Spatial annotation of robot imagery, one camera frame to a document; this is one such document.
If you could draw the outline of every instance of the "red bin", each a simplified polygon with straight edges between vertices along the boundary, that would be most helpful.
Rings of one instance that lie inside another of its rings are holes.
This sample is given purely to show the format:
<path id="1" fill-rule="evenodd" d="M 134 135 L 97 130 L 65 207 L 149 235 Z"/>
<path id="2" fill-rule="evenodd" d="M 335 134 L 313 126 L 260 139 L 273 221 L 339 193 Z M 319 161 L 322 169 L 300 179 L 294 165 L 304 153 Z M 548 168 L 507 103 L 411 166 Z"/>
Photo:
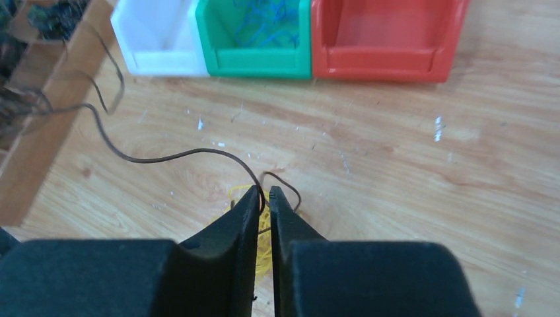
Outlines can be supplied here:
<path id="1" fill-rule="evenodd" d="M 312 0 L 313 76 L 447 80 L 469 0 Z"/>

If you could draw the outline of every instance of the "yellow wire bundle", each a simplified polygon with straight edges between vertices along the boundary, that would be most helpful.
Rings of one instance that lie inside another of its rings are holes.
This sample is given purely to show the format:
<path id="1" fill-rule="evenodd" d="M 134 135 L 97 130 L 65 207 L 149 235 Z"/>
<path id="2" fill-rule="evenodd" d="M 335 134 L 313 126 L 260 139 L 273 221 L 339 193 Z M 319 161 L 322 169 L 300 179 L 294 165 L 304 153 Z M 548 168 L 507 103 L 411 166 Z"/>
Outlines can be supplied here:
<path id="1" fill-rule="evenodd" d="M 252 185 L 243 185 L 232 187 L 228 192 L 229 201 L 234 201 L 234 204 L 251 188 Z M 233 198 L 233 193 L 238 192 L 236 199 Z M 268 197 L 268 192 L 264 190 L 265 197 Z M 270 208 L 264 207 L 264 211 L 259 217 L 259 231 L 265 230 L 270 227 Z M 272 270 L 272 241 L 271 231 L 259 234 L 257 240 L 257 266 L 255 269 L 256 282 L 260 282 L 262 277 L 267 275 Z"/>

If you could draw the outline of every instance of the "wooden tabletop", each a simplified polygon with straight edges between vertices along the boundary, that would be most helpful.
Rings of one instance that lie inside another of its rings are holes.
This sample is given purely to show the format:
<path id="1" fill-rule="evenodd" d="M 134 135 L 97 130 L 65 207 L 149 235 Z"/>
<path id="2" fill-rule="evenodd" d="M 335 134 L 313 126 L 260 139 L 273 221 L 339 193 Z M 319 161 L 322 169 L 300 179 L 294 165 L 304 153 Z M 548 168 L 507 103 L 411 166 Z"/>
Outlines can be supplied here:
<path id="1" fill-rule="evenodd" d="M 472 0 L 443 85 L 126 74 L 124 100 L 104 125 L 135 157 L 211 147 L 257 173 L 278 172 L 331 240 L 440 242 L 460 259 L 486 316 L 557 316 L 558 30 L 557 0 Z M 125 71 L 119 47 L 112 51 Z M 116 94 L 108 60 L 97 81 L 106 98 Z M 87 100 L 99 105 L 93 93 Z M 250 183 L 213 155 L 126 162 L 84 110 L 23 226 L 9 230 L 24 240 L 180 241 L 227 208 L 232 186 Z M 255 316 L 272 316 L 271 277 L 256 295 Z"/>

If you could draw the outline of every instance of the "blue string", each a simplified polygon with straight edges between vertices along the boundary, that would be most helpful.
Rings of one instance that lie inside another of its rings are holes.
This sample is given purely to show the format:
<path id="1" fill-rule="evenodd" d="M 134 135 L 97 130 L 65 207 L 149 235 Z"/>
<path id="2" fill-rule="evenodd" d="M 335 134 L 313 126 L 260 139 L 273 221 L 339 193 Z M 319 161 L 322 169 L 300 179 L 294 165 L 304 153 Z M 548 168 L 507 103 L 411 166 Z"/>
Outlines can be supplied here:
<path id="1" fill-rule="evenodd" d="M 299 0 L 233 0 L 233 5 L 245 10 L 243 21 L 235 31 L 239 46 L 262 48 L 273 44 L 283 47 L 286 43 L 293 44 L 294 48 L 299 46 L 299 32 L 285 30 L 286 27 L 299 24 Z M 256 31 L 244 41 L 241 33 L 249 28 Z"/>

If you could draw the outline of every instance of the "plastic bin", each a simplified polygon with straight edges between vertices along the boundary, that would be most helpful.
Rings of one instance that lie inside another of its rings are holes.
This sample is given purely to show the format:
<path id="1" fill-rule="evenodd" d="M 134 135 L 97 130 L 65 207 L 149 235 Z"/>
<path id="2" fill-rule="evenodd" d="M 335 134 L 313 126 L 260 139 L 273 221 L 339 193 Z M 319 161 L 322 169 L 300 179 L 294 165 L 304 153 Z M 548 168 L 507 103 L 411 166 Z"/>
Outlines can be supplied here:
<path id="1" fill-rule="evenodd" d="M 444 82 L 469 0 L 312 0 L 313 75 Z"/>
<path id="2" fill-rule="evenodd" d="M 198 0 L 120 0 L 111 24 L 134 75 L 208 76 L 198 35 Z"/>
<path id="3" fill-rule="evenodd" d="M 311 78 L 311 2 L 296 2 L 298 46 L 288 41 L 281 46 L 242 46 L 237 32 L 247 15 L 246 7 L 236 5 L 251 0 L 200 0 L 196 17 L 208 73 L 212 76 Z"/>

